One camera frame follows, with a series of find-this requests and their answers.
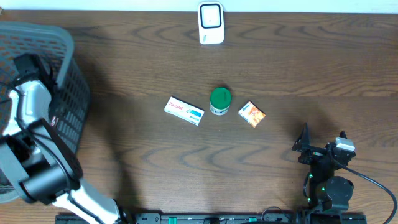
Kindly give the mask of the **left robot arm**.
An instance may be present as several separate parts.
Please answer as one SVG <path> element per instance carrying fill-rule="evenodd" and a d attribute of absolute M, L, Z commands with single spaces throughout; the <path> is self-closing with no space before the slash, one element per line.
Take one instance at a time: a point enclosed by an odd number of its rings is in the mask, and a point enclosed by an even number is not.
<path fill-rule="evenodd" d="M 36 54 L 14 59 L 19 78 L 8 83 L 11 115 L 1 138 L 1 171 L 27 203 L 73 212 L 88 223 L 132 223 L 115 200 L 83 178 L 76 155 L 48 122 L 55 93 L 52 69 Z"/>

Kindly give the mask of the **small orange box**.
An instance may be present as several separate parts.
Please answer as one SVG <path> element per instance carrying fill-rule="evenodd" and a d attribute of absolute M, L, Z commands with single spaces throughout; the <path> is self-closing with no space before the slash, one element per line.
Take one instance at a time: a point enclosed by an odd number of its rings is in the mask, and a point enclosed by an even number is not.
<path fill-rule="evenodd" d="M 262 112 L 253 102 L 248 101 L 239 111 L 240 115 L 246 122 L 248 122 L 253 128 L 266 117 L 266 114 Z"/>

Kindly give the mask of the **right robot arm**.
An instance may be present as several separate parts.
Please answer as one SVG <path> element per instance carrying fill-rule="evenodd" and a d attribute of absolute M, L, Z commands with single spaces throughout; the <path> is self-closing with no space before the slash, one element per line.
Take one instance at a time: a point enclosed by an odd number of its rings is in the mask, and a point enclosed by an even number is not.
<path fill-rule="evenodd" d="M 355 146 L 344 131 L 324 147 L 310 144 L 308 124 L 292 146 L 300 153 L 299 163 L 310 166 L 303 184 L 303 194 L 308 198 L 308 207 L 296 213 L 297 223 L 342 223 L 343 212 L 349 209 L 353 195 L 352 181 L 335 175 L 355 157 Z"/>

